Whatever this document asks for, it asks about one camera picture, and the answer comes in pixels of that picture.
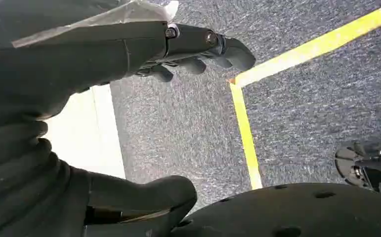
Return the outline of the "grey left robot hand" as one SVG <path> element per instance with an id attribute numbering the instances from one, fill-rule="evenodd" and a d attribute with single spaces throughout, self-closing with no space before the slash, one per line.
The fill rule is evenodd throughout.
<path id="1" fill-rule="evenodd" d="M 0 237 L 167 237 L 194 206 L 192 182 L 169 176 L 144 185 L 75 168 L 44 138 L 46 119 L 69 98 L 132 75 L 171 80 L 204 59 L 246 71 L 239 40 L 206 28 L 136 22 L 77 28 L 0 49 Z"/>

